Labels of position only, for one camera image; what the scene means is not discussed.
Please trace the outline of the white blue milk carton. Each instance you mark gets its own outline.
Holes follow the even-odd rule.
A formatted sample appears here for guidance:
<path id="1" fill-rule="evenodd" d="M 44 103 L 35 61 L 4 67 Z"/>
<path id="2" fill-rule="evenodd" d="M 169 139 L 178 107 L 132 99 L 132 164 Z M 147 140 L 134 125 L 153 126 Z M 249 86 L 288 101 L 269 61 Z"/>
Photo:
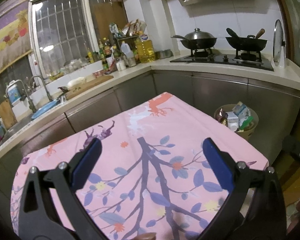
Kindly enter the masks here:
<path id="1" fill-rule="evenodd" d="M 239 118 L 238 118 L 238 116 L 232 111 L 227 112 L 227 114 L 228 114 L 228 125 L 227 125 L 227 127 L 233 132 L 237 131 L 239 129 Z"/>

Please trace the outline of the white tissue packet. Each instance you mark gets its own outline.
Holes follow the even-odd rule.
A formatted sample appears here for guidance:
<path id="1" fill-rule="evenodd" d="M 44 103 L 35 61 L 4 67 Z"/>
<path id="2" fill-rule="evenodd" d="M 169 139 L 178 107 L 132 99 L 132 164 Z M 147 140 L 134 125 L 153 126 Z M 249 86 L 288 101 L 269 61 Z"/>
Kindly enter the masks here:
<path id="1" fill-rule="evenodd" d="M 233 113 L 238 117 L 239 120 L 251 116 L 250 109 L 241 101 L 239 101 L 233 108 Z"/>

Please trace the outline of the green red snack wrapper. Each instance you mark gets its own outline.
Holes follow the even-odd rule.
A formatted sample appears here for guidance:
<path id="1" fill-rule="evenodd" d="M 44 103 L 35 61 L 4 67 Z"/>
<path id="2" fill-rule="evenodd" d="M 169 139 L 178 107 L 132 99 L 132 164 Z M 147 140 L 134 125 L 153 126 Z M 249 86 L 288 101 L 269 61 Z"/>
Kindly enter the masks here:
<path id="1" fill-rule="evenodd" d="M 253 116 L 245 116 L 239 119 L 239 130 L 243 131 L 253 122 L 253 120 L 254 120 Z"/>

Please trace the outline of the orange snack wrapper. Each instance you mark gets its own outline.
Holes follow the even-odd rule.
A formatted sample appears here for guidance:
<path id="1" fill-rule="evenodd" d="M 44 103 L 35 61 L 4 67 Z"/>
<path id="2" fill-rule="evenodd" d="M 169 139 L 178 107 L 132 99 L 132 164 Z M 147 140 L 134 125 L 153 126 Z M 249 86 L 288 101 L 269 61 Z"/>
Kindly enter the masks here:
<path id="1" fill-rule="evenodd" d="M 215 119 L 222 125 L 227 126 L 228 125 L 228 114 L 226 111 L 221 108 L 218 113 L 215 116 Z"/>

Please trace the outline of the beige trash bin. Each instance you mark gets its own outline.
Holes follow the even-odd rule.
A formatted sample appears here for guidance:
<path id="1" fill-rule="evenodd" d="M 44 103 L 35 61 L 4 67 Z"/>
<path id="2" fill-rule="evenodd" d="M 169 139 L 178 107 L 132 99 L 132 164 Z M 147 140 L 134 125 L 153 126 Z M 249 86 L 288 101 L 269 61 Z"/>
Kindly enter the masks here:
<path id="1" fill-rule="evenodd" d="M 215 110 L 213 117 L 247 141 L 251 138 L 259 122 L 256 112 L 241 102 L 219 107 Z"/>

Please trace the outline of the pink floral tablecloth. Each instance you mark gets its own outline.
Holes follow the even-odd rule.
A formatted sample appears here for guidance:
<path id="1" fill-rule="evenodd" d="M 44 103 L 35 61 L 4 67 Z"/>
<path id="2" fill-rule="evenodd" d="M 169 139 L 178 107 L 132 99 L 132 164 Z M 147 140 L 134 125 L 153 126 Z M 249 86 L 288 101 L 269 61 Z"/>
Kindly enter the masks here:
<path id="1" fill-rule="evenodd" d="M 206 138 L 250 168 L 268 166 L 267 158 L 245 139 L 164 92 L 23 157 L 11 192 L 14 231 L 29 169 L 53 169 L 94 138 L 101 140 L 102 154 L 76 194 L 109 239 L 147 232 L 155 232 L 158 239 L 199 236 L 228 195 L 202 152 Z"/>

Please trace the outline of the long wooden chopping board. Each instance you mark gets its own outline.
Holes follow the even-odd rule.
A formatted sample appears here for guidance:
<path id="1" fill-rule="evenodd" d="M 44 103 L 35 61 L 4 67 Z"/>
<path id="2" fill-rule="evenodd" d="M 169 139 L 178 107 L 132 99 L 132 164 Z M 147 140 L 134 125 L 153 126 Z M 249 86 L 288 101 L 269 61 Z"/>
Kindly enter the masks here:
<path id="1" fill-rule="evenodd" d="M 108 80 L 111 80 L 113 79 L 114 77 L 112 75 L 105 75 L 105 76 L 100 76 L 100 77 L 97 77 L 91 81 L 88 81 L 88 82 L 82 82 L 82 83 L 79 83 L 77 85 L 74 85 L 73 88 L 70 89 L 69 92 L 67 92 L 65 94 L 65 97 L 67 100 L 70 100 L 76 96 L 78 96 L 79 94 L 82 94 L 83 92 L 95 87 L 95 86 L 98 86 Z"/>

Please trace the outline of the wooden cutting board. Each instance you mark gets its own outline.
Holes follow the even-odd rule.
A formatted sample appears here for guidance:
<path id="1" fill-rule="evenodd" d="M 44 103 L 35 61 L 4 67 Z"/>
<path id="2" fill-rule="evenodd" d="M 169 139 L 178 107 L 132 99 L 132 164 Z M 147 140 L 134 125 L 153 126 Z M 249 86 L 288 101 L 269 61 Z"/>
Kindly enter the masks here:
<path id="1" fill-rule="evenodd" d="M 17 123 L 17 119 L 12 111 L 12 107 L 8 99 L 4 100 L 0 104 L 0 117 L 6 129 L 10 129 Z"/>

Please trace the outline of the black gas stove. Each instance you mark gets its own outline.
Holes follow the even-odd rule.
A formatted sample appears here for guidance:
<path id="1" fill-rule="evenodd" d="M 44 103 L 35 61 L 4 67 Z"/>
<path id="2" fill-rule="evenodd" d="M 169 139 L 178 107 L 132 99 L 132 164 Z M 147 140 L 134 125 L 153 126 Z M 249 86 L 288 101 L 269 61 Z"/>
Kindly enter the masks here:
<path id="1" fill-rule="evenodd" d="M 249 67 L 267 71 L 274 71 L 271 62 L 263 58 L 260 52 L 241 52 L 236 51 L 234 54 L 222 54 L 213 52 L 212 49 L 192 50 L 190 55 L 174 59 L 173 63 L 213 63 L 229 64 L 233 66 Z"/>

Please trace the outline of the blue detergent bottle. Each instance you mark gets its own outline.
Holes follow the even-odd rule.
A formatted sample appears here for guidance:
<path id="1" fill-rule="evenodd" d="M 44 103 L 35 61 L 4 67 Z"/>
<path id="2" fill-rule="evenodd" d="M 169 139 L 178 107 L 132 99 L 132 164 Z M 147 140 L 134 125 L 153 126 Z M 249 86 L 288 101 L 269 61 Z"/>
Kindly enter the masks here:
<path id="1" fill-rule="evenodd" d="M 21 94 L 19 92 L 19 88 L 18 88 L 18 85 L 15 80 L 12 80 L 9 83 L 8 89 L 7 89 L 7 94 L 8 94 L 11 104 L 17 103 L 20 100 Z"/>

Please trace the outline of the glass pot lid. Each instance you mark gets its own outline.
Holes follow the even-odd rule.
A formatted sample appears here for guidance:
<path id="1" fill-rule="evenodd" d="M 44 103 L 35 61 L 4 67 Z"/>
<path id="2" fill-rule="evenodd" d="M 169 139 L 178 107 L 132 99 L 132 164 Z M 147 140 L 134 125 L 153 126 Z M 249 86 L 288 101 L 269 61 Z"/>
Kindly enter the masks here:
<path id="1" fill-rule="evenodd" d="M 274 25 L 273 61 L 275 66 L 285 68 L 285 40 L 281 21 L 278 19 Z"/>

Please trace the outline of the black wok with spatula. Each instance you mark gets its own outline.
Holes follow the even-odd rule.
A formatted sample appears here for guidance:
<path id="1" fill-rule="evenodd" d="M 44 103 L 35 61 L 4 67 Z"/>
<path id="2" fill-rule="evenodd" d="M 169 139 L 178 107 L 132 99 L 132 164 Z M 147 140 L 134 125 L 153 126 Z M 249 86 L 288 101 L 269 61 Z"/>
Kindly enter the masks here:
<path id="1" fill-rule="evenodd" d="M 263 28 L 256 35 L 248 35 L 247 37 L 239 37 L 232 29 L 226 28 L 226 32 L 230 35 L 226 37 L 230 46 L 236 50 L 258 52 L 264 50 L 267 40 L 260 39 L 266 32 Z"/>

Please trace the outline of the white plastic jug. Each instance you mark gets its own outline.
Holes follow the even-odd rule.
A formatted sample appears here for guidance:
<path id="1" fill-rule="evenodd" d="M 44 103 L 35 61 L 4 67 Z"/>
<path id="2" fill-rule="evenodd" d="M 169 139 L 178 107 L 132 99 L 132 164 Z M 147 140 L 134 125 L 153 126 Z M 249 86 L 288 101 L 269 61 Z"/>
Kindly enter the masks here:
<path id="1" fill-rule="evenodd" d="M 120 49 L 121 49 L 121 52 L 126 57 L 128 66 L 129 67 L 136 66 L 136 61 L 135 61 L 134 53 L 131 50 L 130 46 L 125 41 L 122 41 Z"/>

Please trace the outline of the yellow cooking oil jug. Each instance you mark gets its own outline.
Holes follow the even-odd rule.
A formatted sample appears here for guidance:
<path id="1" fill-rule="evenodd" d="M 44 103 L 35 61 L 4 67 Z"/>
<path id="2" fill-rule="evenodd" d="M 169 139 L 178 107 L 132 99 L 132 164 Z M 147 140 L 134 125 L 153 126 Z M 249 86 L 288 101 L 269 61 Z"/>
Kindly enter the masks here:
<path id="1" fill-rule="evenodd" d="M 155 61 L 155 52 L 153 43 L 148 35 L 142 34 L 135 40 L 135 45 L 138 51 L 139 60 L 141 63 Z"/>

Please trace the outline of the colourful fruit wall poster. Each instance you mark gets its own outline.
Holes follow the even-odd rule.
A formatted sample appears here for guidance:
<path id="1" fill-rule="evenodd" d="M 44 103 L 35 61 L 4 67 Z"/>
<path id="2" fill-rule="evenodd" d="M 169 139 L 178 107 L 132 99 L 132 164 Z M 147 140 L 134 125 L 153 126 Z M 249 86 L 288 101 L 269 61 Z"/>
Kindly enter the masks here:
<path id="1" fill-rule="evenodd" d="M 31 52 L 29 0 L 0 2 L 0 74 Z"/>

